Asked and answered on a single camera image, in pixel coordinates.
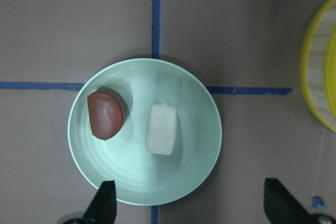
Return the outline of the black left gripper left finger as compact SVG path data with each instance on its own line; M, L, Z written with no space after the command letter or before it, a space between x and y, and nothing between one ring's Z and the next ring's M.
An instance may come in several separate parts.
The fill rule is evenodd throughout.
M86 223L114 223L117 215L114 181L104 181L84 213Z

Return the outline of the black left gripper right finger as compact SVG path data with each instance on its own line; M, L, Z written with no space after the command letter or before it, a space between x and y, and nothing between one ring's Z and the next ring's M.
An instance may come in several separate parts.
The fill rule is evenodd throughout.
M309 214L276 178L264 183L264 212L270 223L320 223L321 214Z

